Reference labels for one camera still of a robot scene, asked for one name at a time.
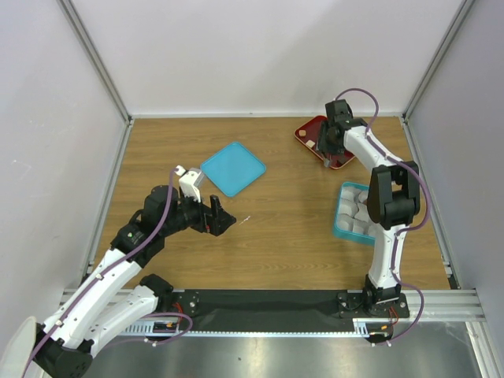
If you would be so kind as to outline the blue box lid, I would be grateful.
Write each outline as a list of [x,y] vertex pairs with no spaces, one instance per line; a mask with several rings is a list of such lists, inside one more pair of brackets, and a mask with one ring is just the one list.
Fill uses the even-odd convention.
[[206,177],[233,198],[266,172],[265,164],[242,143],[233,142],[200,165]]

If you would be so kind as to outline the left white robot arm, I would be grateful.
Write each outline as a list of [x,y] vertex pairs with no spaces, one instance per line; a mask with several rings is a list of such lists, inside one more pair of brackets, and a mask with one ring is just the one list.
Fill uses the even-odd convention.
[[209,199],[205,205],[171,186],[153,188],[98,267],[54,315],[37,325],[31,360],[52,377],[81,377],[97,354],[137,320],[171,317],[172,328],[189,321],[174,305],[172,285],[155,274],[143,277],[114,306],[109,301],[164,249],[167,237],[188,228],[219,236],[236,222],[216,195]]

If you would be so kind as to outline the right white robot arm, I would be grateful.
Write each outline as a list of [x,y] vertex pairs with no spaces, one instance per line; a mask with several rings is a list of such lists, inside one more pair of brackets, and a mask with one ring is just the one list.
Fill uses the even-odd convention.
[[317,149],[324,155],[352,153],[369,171],[367,210],[376,226],[373,260],[362,294],[364,311],[379,317],[399,300],[400,262],[407,228],[420,212],[418,166],[390,152],[346,100],[325,104]]

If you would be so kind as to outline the blue chocolate box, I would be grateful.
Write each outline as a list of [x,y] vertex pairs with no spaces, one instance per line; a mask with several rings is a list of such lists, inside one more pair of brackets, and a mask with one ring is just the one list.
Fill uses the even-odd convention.
[[345,182],[339,189],[333,222],[333,235],[355,243],[374,246],[376,226],[367,210],[369,187]]

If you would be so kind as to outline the red tray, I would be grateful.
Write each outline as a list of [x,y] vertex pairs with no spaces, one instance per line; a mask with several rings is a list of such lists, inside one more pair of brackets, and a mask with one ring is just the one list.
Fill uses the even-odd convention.
[[[326,116],[318,115],[318,116],[311,118],[310,120],[305,122],[303,125],[301,125],[299,128],[297,128],[294,131],[294,136],[304,147],[306,147],[312,154],[314,154],[317,158],[319,158],[324,163],[325,157],[317,149],[317,137],[318,137],[318,133],[320,131],[321,122],[323,120],[326,120]],[[299,132],[301,130],[306,131],[305,137],[299,136]],[[312,149],[310,149],[306,145],[306,142],[309,140],[312,140],[315,142],[315,145],[313,146]],[[348,151],[345,152],[343,155],[332,155],[329,158],[329,160],[331,161],[331,165],[329,166],[329,168],[332,170],[341,169],[345,165],[347,165],[348,163],[353,161],[354,159],[355,159],[355,156]]]

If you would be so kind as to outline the white scrap on table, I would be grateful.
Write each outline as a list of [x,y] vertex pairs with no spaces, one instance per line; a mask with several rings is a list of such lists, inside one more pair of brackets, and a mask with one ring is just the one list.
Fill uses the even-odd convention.
[[240,221],[239,225],[244,224],[244,223],[245,223],[245,222],[247,222],[250,218],[251,218],[251,216],[247,216],[245,219],[243,219],[242,221]]

